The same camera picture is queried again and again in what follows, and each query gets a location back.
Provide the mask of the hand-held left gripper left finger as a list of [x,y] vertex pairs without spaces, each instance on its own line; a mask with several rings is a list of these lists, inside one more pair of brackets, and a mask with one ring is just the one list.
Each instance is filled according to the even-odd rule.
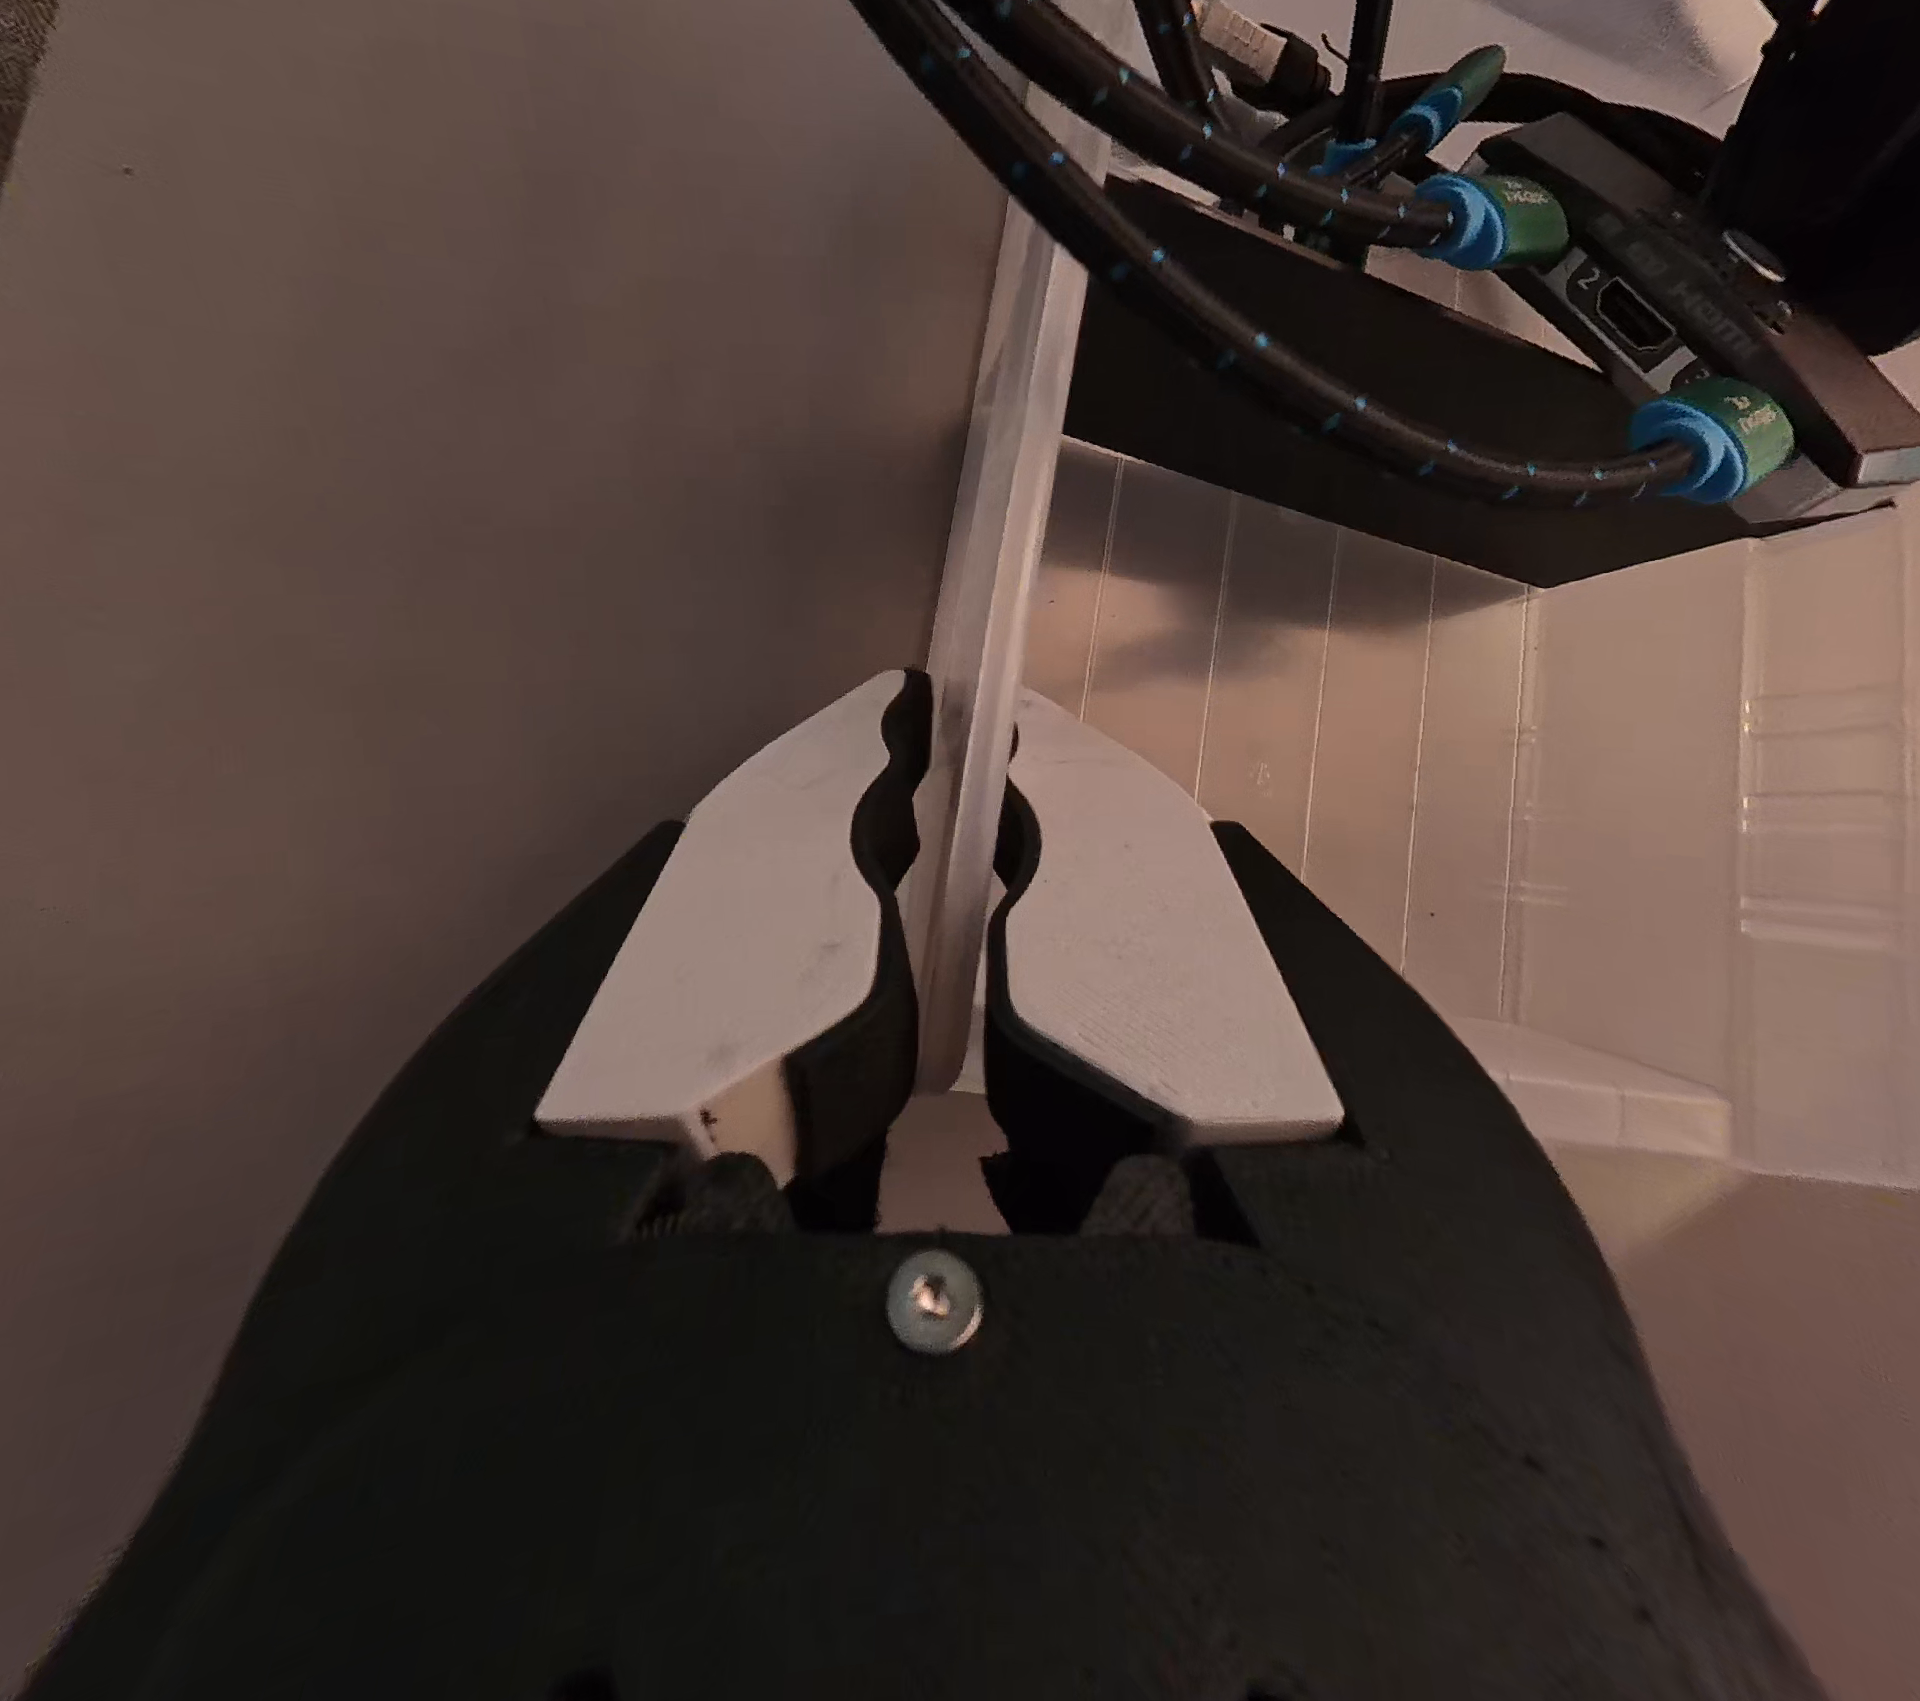
[[882,672],[763,745],[683,824],[534,1121],[744,1153],[778,1184],[867,1160],[917,1084],[898,887],[930,685]]

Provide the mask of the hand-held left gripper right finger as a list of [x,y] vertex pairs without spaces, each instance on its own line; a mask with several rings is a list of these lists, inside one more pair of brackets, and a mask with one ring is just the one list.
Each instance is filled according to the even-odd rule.
[[1018,1172],[1332,1136],[1346,1109],[1205,809],[1018,694],[983,958],[983,1092]]

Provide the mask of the clear acrylic box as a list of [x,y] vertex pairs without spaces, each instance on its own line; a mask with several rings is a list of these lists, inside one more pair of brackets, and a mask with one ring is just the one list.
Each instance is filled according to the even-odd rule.
[[1918,498],[1560,589],[1062,427],[1084,272],[1007,208],[929,673],[919,1088],[977,1088],[1021,685],[1237,820],[1552,1138],[1918,1184]]

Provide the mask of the dark grey hdmi switch box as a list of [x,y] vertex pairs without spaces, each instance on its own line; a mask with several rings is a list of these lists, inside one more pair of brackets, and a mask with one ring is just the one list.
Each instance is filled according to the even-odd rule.
[[1750,525],[1834,518],[1918,483],[1918,406],[1795,296],[1763,248],[1598,131],[1556,111],[1478,143],[1465,174],[1560,204],[1553,262],[1500,269],[1625,395],[1635,446],[1692,448],[1663,494]]

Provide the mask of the black board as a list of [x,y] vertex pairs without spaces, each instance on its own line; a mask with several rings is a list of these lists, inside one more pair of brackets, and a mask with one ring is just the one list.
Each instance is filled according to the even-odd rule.
[[[1244,312],[1278,317],[1286,345],[1403,416],[1508,454],[1538,448],[1572,459],[1624,448],[1629,406],[1593,368],[1148,182],[1121,182],[1112,194],[1211,291]],[[1102,287],[1085,296],[1064,434],[1530,586],[1609,574],[1687,545],[1680,502],[1498,509],[1379,474],[1189,367]]]

